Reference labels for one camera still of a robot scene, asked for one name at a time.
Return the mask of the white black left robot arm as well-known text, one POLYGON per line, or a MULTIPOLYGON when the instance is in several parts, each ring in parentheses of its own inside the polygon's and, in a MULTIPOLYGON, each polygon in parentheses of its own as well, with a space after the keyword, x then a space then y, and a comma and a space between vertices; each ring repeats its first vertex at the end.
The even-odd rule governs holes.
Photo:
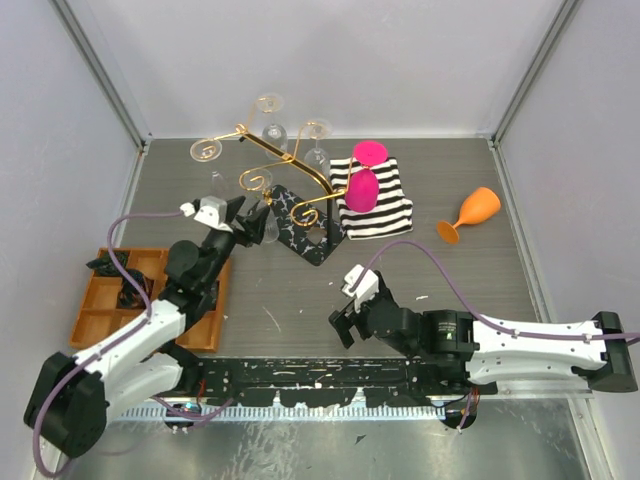
POLYGON ((188 396, 198 389, 200 360, 176 340, 214 309, 218 277, 233 249, 264 238, 269 207, 242 215, 244 202, 242 196, 208 196, 183 204, 180 215, 209 232, 200 244, 181 240, 171 246, 158 297, 146 300, 142 314, 104 340, 44 362, 24 413, 35 451, 46 440, 78 458, 127 409, 161 393, 188 396))

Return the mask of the clear stemmed wine glass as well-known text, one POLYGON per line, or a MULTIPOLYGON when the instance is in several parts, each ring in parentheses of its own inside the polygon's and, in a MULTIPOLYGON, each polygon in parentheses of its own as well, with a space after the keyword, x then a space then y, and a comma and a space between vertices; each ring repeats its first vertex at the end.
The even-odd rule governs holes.
POLYGON ((309 120, 303 129, 303 132, 313 141, 312 147, 304 156, 304 162, 325 177, 330 175, 330 156, 321 142, 326 140, 332 131, 331 123, 325 119, 309 120))

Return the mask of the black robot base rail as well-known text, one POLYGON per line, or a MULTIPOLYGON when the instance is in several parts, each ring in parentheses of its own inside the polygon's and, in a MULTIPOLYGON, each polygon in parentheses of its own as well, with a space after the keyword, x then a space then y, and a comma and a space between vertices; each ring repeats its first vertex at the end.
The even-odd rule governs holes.
POLYGON ((471 383, 458 370, 401 358, 202 358, 196 376, 163 397, 202 393, 209 405, 341 407, 362 393, 365 406, 431 406, 437 396, 462 397, 471 383))

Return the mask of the orange plastic wine glass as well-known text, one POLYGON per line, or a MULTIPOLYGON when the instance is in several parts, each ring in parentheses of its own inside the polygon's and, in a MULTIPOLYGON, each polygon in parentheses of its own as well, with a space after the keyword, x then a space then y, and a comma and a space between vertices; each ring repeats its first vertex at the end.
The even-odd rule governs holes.
POLYGON ((479 187, 461 204, 458 218, 453 224, 447 221, 437 224, 437 233, 446 243, 457 244, 460 240, 458 229, 461 226, 484 223, 500 209, 501 200, 498 195, 487 187, 479 187))

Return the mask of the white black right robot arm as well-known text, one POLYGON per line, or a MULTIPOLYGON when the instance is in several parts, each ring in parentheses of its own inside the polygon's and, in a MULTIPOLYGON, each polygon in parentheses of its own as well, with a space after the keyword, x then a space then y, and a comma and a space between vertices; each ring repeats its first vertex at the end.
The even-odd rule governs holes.
POLYGON ((345 348, 358 334, 434 366, 440 385, 452 394, 471 384, 571 378, 585 380, 597 392, 638 389, 621 322, 613 312, 568 324, 480 321, 465 311, 417 313, 382 291, 363 303, 349 301, 328 321, 345 348))

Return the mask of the tall clear champagne flute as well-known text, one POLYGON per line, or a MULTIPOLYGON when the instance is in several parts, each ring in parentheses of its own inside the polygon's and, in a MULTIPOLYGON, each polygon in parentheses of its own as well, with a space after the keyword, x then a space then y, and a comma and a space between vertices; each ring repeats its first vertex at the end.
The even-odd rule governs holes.
POLYGON ((279 229, 276 217, 271 208, 271 185, 273 177, 267 169, 256 169, 249 172, 244 177, 244 185, 248 188, 248 191, 255 197, 257 202, 250 210, 257 210, 262 207, 269 208, 269 214, 265 223, 265 232, 263 237, 263 243, 273 243, 278 239, 279 229))

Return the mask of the gold wine glass rack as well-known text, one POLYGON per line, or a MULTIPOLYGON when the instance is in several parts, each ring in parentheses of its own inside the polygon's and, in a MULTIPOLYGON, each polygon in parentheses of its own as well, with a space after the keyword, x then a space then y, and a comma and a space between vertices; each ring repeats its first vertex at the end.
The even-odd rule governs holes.
POLYGON ((271 208, 277 220, 278 240, 299 257, 313 266, 324 263, 345 238, 345 233, 338 221, 334 219, 334 204, 338 198, 344 198, 347 183, 335 187, 329 177, 309 167, 298 158, 299 145, 305 122, 298 130, 293 150, 282 151, 262 139, 262 131, 266 124, 266 116, 253 102, 248 120, 235 125, 230 133, 215 137, 223 142, 236 138, 249 142, 263 150, 274 161, 272 163, 244 171, 238 179, 239 186, 247 191, 244 177, 256 169, 271 170, 279 166, 292 167, 312 179, 323 191, 323 195, 311 200, 304 200, 281 185, 271 185, 271 208))

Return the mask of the pink plastic wine glass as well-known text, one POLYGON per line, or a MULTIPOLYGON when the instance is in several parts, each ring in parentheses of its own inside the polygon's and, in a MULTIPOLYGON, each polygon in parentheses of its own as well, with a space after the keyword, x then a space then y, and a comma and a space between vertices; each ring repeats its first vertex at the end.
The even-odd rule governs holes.
POLYGON ((372 168, 388 158, 386 147, 377 141, 363 141, 353 150, 345 194, 346 206, 356 213, 368 213, 377 204, 379 181, 372 168))

